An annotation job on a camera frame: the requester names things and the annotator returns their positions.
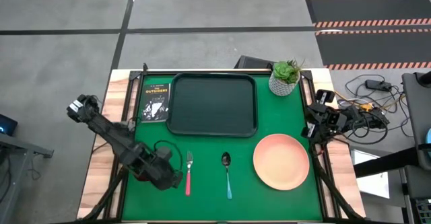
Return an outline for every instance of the red fork handle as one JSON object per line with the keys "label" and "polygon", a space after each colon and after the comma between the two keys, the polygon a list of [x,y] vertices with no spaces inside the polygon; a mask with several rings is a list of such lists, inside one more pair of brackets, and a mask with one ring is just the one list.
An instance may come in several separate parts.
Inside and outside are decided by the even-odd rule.
{"label": "red fork handle", "polygon": [[190,171],[187,172],[186,178],[186,196],[190,196]]}

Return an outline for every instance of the succulent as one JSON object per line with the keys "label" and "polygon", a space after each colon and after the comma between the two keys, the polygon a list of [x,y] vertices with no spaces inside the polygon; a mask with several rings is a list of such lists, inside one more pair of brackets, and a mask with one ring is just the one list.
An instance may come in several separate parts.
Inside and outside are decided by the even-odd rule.
{"label": "succulent", "polygon": [[274,76],[289,84],[296,83],[300,70],[301,67],[296,60],[280,61],[274,66]]}

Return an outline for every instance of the plate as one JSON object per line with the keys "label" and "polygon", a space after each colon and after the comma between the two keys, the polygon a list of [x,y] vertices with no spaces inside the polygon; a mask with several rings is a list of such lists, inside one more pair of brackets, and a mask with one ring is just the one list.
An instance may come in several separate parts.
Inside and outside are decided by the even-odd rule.
{"label": "plate", "polygon": [[305,148],[285,134],[272,134],[262,139],[255,148],[253,165],[260,179],[277,190],[298,187],[310,169]]}

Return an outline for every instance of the white plant pot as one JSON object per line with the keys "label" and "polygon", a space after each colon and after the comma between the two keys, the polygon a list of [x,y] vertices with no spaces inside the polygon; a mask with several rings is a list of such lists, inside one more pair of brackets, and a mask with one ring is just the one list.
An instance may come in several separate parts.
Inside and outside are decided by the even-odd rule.
{"label": "white plant pot", "polygon": [[300,75],[298,73],[298,80],[295,83],[286,83],[281,79],[277,79],[274,76],[274,72],[269,78],[269,89],[277,96],[287,96],[294,91],[295,86],[299,82]]}

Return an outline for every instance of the potted plant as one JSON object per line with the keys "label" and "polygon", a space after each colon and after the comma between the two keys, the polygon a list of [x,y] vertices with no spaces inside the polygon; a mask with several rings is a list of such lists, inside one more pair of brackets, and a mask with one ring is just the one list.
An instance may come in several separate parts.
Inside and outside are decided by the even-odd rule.
{"label": "potted plant", "polygon": [[270,90],[277,96],[289,95],[298,84],[300,70],[296,60],[276,63],[269,78]]}

